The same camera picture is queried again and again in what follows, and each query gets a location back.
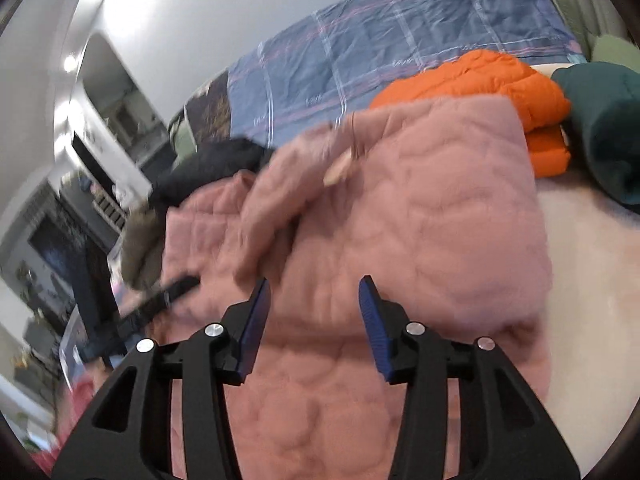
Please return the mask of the pink quilted fleece jacket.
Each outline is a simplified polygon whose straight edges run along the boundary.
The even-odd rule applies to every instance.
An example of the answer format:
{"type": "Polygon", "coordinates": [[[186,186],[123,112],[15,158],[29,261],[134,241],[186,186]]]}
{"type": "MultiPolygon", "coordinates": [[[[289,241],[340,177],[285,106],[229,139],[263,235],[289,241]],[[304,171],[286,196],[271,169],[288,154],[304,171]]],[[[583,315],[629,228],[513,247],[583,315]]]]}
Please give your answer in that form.
{"type": "Polygon", "coordinates": [[[360,110],[200,188],[166,218],[162,279],[201,284],[158,318],[162,344],[218,321],[268,278],[254,370],[226,392],[247,479],[382,479],[404,393],[376,370],[358,284],[442,336],[491,336],[540,396],[552,283],[524,132],[495,94],[360,110]]]}

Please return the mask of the grey sherpa fleece garment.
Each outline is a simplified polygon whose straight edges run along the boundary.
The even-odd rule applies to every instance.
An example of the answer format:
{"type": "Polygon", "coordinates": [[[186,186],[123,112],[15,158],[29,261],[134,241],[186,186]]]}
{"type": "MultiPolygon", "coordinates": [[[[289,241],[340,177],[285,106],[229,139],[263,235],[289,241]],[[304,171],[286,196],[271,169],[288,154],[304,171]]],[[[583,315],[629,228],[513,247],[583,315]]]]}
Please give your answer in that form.
{"type": "Polygon", "coordinates": [[[122,246],[120,274],[132,289],[147,290],[162,274],[165,247],[165,221],[148,203],[143,203],[128,217],[122,246]]]}

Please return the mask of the white pink cartoon blanket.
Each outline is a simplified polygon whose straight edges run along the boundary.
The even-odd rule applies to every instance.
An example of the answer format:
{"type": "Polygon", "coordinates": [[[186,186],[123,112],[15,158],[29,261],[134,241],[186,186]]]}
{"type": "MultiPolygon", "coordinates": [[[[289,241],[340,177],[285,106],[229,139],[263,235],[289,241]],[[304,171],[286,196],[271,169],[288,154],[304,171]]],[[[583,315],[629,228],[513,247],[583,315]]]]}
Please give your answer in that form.
{"type": "Polygon", "coordinates": [[[553,268],[547,408],[588,474],[639,399],[639,217],[576,170],[537,191],[553,268]]]}

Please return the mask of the white wardrobe shelf unit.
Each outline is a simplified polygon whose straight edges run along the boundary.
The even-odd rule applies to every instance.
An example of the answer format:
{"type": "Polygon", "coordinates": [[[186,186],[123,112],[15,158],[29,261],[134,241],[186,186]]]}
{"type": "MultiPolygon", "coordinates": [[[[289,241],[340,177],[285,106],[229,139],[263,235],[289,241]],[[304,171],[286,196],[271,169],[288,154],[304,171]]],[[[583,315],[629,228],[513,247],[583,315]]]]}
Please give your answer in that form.
{"type": "Polygon", "coordinates": [[[166,122],[98,32],[63,67],[66,81],[53,109],[55,153],[76,159],[129,212],[176,159],[166,122]]]}

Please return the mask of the black jacket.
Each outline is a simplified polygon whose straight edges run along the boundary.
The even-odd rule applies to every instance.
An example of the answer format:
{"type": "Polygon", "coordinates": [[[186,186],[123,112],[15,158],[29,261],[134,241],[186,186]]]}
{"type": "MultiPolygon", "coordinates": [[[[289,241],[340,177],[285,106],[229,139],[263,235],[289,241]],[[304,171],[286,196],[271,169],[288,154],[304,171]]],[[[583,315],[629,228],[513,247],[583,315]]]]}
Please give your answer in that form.
{"type": "Polygon", "coordinates": [[[270,161],[273,148],[247,138],[230,138],[201,146],[153,184],[148,203],[156,211],[179,207],[193,192],[209,183],[247,170],[258,174],[270,161]]]}

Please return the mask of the dark green garment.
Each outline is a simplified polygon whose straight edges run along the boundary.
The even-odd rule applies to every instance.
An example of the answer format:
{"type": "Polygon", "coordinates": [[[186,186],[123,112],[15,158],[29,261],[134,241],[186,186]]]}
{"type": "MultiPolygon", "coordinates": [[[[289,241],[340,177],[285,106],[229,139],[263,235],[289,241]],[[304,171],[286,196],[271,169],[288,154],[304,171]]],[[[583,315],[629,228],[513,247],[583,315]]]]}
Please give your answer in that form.
{"type": "Polygon", "coordinates": [[[572,104],[570,142],[593,180],[623,207],[639,210],[639,74],[607,62],[555,70],[572,104]]]}

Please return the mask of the blue plaid bed sheet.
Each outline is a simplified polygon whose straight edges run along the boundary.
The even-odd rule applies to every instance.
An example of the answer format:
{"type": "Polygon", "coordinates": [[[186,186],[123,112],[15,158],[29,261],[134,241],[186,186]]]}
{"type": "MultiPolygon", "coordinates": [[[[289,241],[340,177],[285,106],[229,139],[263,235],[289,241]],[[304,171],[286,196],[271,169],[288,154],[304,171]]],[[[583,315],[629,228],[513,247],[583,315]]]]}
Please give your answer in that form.
{"type": "Polygon", "coordinates": [[[246,136],[280,146],[368,107],[396,79],[476,49],[529,65],[585,58],[552,0],[341,0],[203,84],[169,133],[189,133],[195,144],[246,136]]]}

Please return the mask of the light green pillow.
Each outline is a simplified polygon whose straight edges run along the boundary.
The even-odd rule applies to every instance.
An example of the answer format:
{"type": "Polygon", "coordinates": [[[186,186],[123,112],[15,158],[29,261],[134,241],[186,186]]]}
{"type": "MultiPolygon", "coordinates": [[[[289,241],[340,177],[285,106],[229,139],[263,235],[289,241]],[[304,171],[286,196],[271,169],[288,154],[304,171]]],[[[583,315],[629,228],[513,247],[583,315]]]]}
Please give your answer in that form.
{"type": "Polygon", "coordinates": [[[621,65],[638,72],[640,70],[640,50],[635,44],[623,38],[602,35],[594,40],[591,61],[621,65]]]}

